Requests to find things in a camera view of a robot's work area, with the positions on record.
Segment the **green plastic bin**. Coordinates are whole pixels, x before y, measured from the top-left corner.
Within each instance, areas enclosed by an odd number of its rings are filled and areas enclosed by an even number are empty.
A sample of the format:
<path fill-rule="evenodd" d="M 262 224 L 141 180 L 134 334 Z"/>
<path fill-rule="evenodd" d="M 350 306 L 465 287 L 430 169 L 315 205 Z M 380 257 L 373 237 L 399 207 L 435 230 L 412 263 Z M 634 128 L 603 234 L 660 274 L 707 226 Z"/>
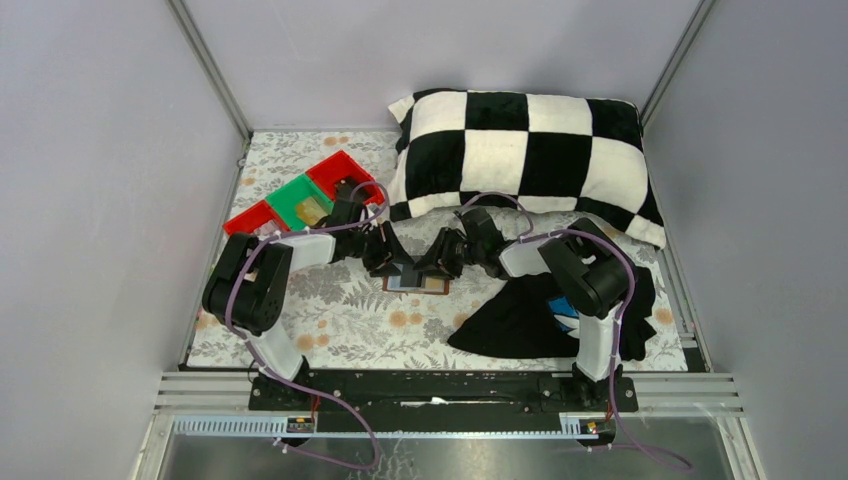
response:
<path fill-rule="evenodd" d="M 299 231 L 306 227 L 295 215 L 295 205 L 309 196 L 320 198 L 327 208 L 332 207 L 333 202 L 307 177 L 306 174 L 299 175 L 293 180 L 285 183 L 265 200 L 278 212 L 289 230 Z"/>

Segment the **red bin with cards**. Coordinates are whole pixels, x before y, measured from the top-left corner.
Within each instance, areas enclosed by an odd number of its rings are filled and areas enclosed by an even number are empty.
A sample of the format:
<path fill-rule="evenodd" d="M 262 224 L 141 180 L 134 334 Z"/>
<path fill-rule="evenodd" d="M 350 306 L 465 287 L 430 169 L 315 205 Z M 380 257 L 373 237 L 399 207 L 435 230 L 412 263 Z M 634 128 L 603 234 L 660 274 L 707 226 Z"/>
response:
<path fill-rule="evenodd" d="M 260 200 L 226 221 L 223 230 L 228 236 L 235 233 L 268 236 L 276 232 L 287 232 L 289 227 L 266 200 Z"/>

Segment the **black shirt blue white print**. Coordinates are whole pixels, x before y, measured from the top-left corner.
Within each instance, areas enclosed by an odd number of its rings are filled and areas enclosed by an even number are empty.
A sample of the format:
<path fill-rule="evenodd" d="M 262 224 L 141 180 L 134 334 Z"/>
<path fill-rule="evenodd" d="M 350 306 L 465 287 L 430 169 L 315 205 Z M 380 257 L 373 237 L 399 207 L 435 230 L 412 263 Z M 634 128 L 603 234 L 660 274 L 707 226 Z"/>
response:
<path fill-rule="evenodd" d="M 656 291 L 651 271 L 637 267 L 636 290 L 622 318 L 620 358 L 641 361 L 646 342 L 656 335 L 648 322 Z M 562 295 L 551 274 L 511 279 L 468 317 L 447 339 L 463 352 L 504 359 L 574 357 L 579 330 L 561 319 L 575 320 L 577 311 Z"/>

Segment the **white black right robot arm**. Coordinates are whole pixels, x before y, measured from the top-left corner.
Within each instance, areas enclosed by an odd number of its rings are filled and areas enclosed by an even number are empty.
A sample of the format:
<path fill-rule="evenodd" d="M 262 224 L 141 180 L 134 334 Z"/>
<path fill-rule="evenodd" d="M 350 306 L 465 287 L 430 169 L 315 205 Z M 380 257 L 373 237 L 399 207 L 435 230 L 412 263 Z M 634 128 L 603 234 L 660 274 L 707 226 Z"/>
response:
<path fill-rule="evenodd" d="M 632 262 L 595 223 L 530 240 L 507 239 L 483 209 L 443 228 L 416 271 L 454 280 L 477 266 L 502 289 L 449 339 L 452 347 L 505 359 L 571 358 L 575 402 L 597 412 L 613 398 L 621 318 L 637 285 Z"/>

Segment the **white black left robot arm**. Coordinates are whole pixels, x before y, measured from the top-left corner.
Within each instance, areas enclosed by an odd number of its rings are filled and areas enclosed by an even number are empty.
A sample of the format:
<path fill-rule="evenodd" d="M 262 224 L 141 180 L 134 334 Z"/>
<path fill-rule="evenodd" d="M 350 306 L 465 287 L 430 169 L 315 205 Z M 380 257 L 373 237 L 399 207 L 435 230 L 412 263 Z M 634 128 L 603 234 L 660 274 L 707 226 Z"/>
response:
<path fill-rule="evenodd" d="M 275 380 L 272 398 L 288 411 L 309 401 L 308 370 L 281 315 L 289 276 L 299 270 L 347 258 L 362 261 L 372 277 L 394 276 L 414 260 L 389 222 L 365 218 L 365 205 L 338 200 L 314 229 L 277 232 L 262 239 L 234 233 L 205 285 L 201 306 L 241 339 L 263 375 Z"/>

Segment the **brown leather card holder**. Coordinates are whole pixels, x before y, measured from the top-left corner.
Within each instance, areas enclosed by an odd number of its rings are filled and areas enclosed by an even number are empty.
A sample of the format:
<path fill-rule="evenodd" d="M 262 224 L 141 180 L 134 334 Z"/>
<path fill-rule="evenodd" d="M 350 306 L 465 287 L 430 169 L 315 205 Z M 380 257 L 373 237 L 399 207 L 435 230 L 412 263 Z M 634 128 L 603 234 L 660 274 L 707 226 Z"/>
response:
<path fill-rule="evenodd" d="M 417 258 L 411 261 L 395 261 L 381 268 L 377 276 L 382 279 L 385 292 L 400 294 L 448 295 L 450 280 L 426 275 L 414 268 Z"/>

